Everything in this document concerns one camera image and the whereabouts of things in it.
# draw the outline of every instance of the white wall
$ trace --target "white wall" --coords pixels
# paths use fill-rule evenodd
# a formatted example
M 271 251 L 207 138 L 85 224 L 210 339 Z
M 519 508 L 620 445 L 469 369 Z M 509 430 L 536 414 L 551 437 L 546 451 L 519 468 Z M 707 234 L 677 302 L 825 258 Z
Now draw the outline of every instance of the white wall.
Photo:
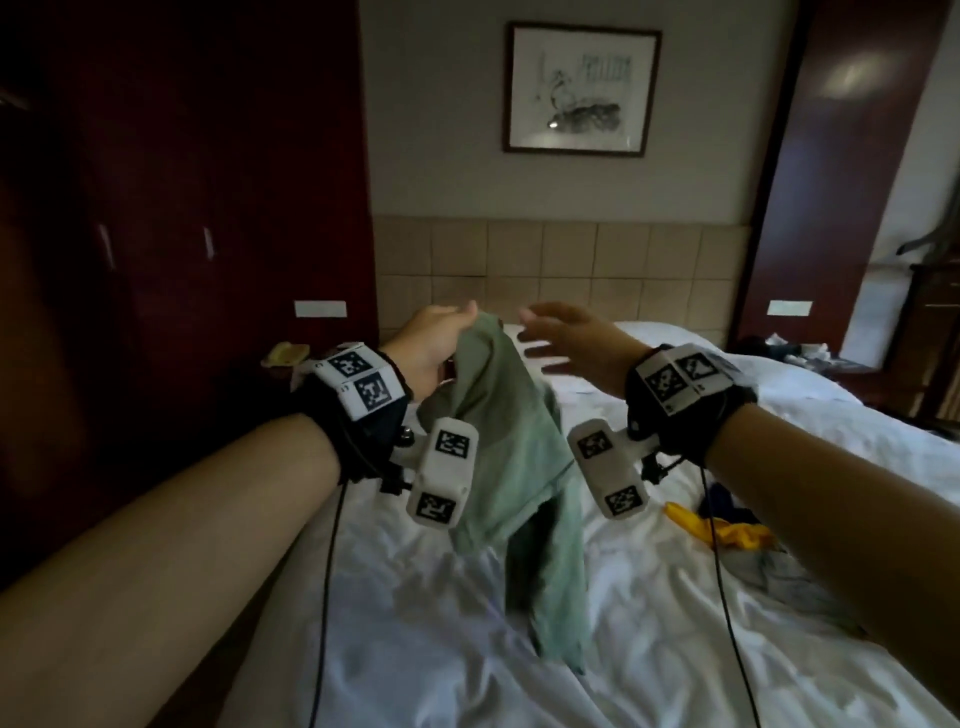
M 928 249 L 897 258 L 897 247 L 932 231 L 960 172 L 960 2 L 954 1 L 900 170 L 860 286 L 842 354 L 863 364 L 883 362 L 910 286 L 907 266 Z
M 795 0 L 361 0 L 360 12 L 374 214 L 749 221 Z M 509 20 L 663 31 L 645 158 L 501 152 Z

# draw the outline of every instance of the cabinet handle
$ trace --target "cabinet handle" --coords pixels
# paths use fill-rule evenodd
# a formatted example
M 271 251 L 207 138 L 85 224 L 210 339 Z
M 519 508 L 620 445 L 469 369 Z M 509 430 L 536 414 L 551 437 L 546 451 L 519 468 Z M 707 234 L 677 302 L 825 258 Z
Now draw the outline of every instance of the cabinet handle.
M 107 256 L 107 267 L 110 271 L 116 271 L 117 261 L 113 258 L 113 245 L 110 243 L 110 231 L 103 223 L 97 226 L 97 232 L 100 233 L 100 240 L 104 244 L 104 254 Z
M 213 260 L 217 251 L 213 247 L 213 233 L 210 232 L 210 228 L 204 228 L 204 244 L 206 245 L 206 259 Z

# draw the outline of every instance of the hand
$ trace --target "hand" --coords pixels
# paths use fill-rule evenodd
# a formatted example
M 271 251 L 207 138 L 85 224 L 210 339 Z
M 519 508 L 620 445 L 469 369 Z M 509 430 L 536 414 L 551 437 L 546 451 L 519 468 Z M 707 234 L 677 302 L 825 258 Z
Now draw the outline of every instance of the hand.
M 526 350 L 531 359 L 566 356 L 564 364 L 543 367 L 545 374 L 582 376 L 614 397 L 624 397 L 627 373 L 650 347 L 584 308 L 568 303 L 534 303 L 520 309 L 526 328 L 520 341 L 546 341 Z
M 460 332 L 476 320 L 476 301 L 463 308 L 429 305 L 380 347 L 400 369 L 415 401 L 429 397 L 443 381 L 444 362 L 457 351 Z

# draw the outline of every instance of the green cloth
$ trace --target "green cloth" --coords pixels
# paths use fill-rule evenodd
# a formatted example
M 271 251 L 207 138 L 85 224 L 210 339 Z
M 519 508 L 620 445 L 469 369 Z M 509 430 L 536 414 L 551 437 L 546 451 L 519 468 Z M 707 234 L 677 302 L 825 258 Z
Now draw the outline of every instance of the green cloth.
M 420 405 L 477 428 L 467 506 L 450 531 L 459 553 L 507 542 L 506 608 L 528 615 L 538 654 L 583 671 L 587 638 L 582 487 L 550 388 L 526 371 L 499 321 L 481 313 L 460 335 L 457 378 Z

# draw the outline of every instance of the beige headboard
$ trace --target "beige headboard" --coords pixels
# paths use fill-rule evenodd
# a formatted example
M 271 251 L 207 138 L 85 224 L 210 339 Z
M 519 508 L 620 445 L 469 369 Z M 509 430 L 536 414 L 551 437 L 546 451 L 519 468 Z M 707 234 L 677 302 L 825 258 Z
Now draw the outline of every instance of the beige headboard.
M 373 218 L 381 338 L 428 303 L 476 301 L 505 322 L 534 301 L 662 321 L 726 342 L 749 228 Z

